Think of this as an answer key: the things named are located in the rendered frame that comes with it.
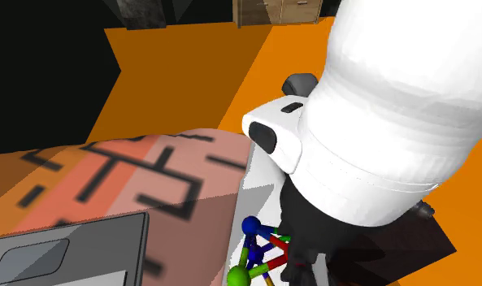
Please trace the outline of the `colourful ball-and-stick model toy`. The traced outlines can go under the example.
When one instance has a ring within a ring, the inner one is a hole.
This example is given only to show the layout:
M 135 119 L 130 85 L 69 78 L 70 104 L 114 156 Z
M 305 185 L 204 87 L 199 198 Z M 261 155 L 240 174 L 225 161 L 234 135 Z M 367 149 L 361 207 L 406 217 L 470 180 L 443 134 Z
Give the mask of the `colourful ball-and-stick model toy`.
M 226 274 L 226 286 L 252 286 L 254 278 L 262 277 L 266 286 L 276 286 L 270 271 L 287 263 L 291 236 L 281 235 L 279 228 L 267 226 L 255 216 L 248 216 L 241 223 L 244 233 L 239 261 Z M 265 261 L 265 254 L 274 249 L 283 253 Z

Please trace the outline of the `pink bed with black pattern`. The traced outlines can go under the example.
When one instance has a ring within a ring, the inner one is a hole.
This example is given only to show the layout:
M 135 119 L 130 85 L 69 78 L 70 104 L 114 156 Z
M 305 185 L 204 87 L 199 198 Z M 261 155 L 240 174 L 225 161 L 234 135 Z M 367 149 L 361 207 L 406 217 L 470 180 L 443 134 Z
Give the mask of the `pink bed with black pattern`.
M 194 129 L 0 154 L 0 236 L 145 211 L 142 286 L 221 286 L 250 149 Z

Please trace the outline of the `grey laptop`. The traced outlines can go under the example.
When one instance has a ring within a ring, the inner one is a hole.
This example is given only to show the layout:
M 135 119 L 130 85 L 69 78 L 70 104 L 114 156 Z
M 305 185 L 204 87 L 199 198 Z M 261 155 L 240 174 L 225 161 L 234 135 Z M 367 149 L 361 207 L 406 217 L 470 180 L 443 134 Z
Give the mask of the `grey laptop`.
M 0 238 L 0 286 L 141 286 L 146 212 Z

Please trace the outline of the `wooden cabinet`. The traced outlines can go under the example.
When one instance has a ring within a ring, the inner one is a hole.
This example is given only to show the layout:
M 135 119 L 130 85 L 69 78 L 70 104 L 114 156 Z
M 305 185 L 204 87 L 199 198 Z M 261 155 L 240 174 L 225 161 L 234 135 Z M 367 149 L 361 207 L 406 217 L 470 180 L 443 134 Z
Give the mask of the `wooden cabinet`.
M 317 23 L 324 0 L 232 0 L 238 28 L 264 24 Z

